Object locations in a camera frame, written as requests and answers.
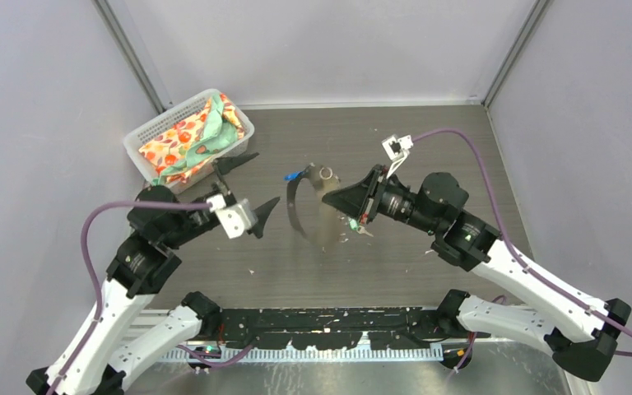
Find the green tagged key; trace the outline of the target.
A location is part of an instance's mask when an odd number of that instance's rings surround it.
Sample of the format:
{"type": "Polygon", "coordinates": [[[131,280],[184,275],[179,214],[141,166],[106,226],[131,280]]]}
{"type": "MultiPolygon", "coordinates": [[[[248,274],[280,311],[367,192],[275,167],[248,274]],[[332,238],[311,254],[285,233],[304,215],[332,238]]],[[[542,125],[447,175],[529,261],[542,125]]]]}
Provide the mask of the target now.
{"type": "Polygon", "coordinates": [[[369,237],[373,237],[374,236],[361,223],[359,223],[354,218],[350,218],[348,220],[347,224],[348,224],[348,226],[350,227],[351,230],[353,230],[354,232],[356,232],[359,235],[367,235],[369,237]]]}

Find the metal keyring holder plate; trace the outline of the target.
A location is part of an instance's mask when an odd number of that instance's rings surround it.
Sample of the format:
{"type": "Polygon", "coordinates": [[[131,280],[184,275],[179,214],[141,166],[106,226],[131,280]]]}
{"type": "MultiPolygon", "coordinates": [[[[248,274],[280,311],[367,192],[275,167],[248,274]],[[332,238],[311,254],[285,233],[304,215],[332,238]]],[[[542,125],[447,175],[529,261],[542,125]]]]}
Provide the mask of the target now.
{"type": "Polygon", "coordinates": [[[341,237],[341,231],[339,230],[341,222],[337,210],[321,203],[321,198],[325,193],[339,189],[341,182],[332,168],[325,165],[311,163],[301,171],[304,172],[301,179],[287,182],[286,185],[287,215],[290,225],[304,239],[325,250],[339,241],[341,237]],[[318,201],[318,223],[315,231],[312,233],[308,233],[304,229],[297,212],[297,190],[303,180],[309,182],[318,201]]]}

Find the blue tagged key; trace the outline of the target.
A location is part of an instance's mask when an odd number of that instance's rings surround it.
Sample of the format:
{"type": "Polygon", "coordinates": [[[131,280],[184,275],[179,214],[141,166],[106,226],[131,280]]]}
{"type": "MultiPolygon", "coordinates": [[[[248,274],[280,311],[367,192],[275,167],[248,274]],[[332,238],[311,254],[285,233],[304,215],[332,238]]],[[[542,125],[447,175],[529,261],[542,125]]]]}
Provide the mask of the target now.
{"type": "Polygon", "coordinates": [[[284,180],[287,181],[287,182],[290,182],[290,181],[293,181],[293,180],[296,180],[296,179],[301,179],[303,177],[303,175],[304,175],[303,171],[290,173],[290,174],[287,174],[284,177],[284,180]]]}

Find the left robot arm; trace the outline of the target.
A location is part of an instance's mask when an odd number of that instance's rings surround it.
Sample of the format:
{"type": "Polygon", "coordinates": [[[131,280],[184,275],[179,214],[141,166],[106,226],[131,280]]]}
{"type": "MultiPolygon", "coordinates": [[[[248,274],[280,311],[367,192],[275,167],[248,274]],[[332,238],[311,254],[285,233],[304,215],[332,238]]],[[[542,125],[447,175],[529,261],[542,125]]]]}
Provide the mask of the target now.
{"type": "Polygon", "coordinates": [[[216,181],[209,193],[181,203],[164,185],[144,188],[128,209],[132,233],[120,244],[104,279],[92,277],[95,304],[67,349],[51,365],[33,370],[27,386],[36,394],[123,394],[164,354],[193,337],[211,340],[220,327],[220,307],[202,293],[187,294],[169,315],[128,344],[123,337],[159,294],[181,261],[177,250],[216,228],[229,239],[263,236],[277,205],[251,207],[238,199],[225,176],[251,155],[211,163],[216,181]]]}

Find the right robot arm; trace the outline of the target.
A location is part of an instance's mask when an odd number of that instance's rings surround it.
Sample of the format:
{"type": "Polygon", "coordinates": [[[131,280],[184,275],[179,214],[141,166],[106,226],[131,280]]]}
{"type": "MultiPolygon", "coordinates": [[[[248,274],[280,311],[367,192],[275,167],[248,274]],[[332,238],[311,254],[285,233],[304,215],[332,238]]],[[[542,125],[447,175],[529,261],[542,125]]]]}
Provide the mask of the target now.
{"type": "Polygon", "coordinates": [[[323,203],[363,224],[376,216],[424,231],[445,262],[492,281],[521,306],[451,290],[438,307],[446,337],[484,332],[547,354],[560,368],[597,382],[611,363],[630,306],[602,300],[562,281],[526,258],[492,225],[465,209],[468,194],[449,173],[428,174],[417,192],[376,165],[360,182],[323,196],[323,203]]]}

